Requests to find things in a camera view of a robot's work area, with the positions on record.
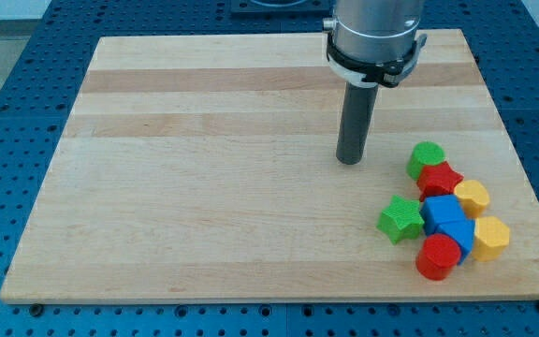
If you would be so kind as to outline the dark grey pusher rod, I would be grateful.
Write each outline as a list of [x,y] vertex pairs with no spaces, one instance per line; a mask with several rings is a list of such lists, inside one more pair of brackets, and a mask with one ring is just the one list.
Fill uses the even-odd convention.
[[377,93],[378,85],[362,88],[346,84],[336,148],[341,163],[355,165],[361,161]]

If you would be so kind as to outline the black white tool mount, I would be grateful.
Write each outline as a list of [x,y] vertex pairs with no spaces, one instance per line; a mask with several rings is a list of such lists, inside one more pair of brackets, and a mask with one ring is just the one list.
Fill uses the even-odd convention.
[[428,36],[421,34],[401,58],[384,63],[354,60],[339,51],[332,33],[327,34],[326,57],[329,67],[349,84],[360,88],[382,85],[395,88],[415,69]]

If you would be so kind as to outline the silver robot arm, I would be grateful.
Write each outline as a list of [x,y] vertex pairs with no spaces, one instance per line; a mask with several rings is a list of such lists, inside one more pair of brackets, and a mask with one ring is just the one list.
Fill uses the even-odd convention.
[[323,21],[329,67],[346,81],[336,157],[364,154],[378,89],[395,88],[415,69],[427,36],[416,33],[424,0],[339,0]]

